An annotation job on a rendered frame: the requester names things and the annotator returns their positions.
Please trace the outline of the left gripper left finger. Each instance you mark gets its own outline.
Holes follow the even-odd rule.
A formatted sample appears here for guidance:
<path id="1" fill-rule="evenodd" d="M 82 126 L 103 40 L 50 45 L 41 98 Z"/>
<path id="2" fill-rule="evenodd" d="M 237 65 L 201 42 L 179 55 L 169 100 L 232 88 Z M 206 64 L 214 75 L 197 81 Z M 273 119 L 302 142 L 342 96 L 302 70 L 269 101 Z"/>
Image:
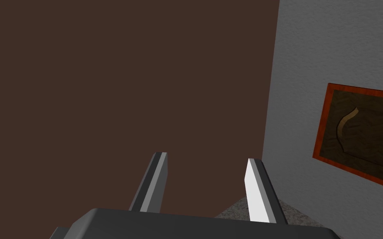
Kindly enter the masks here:
<path id="1" fill-rule="evenodd" d="M 159 213 L 168 176 L 166 152 L 155 152 L 129 207 L 130 211 Z"/>

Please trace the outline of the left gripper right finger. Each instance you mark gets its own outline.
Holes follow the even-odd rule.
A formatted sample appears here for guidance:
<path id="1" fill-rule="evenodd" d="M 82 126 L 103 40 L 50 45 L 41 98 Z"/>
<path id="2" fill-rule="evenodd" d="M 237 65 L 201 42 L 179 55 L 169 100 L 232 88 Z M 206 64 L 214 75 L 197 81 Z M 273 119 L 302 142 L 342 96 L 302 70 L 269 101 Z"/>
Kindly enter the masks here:
<path id="1" fill-rule="evenodd" d="M 265 166 L 260 159 L 248 159 L 244 183 L 250 221 L 288 224 Z"/>

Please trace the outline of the red framed dark picture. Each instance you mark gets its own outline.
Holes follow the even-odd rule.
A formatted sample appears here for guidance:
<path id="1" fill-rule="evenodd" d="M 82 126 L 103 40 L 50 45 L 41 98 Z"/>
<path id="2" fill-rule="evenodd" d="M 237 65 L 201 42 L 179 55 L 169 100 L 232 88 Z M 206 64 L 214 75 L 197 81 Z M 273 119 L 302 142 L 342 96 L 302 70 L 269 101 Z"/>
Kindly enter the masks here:
<path id="1" fill-rule="evenodd" d="M 313 157 L 383 186 L 383 90 L 329 83 Z"/>

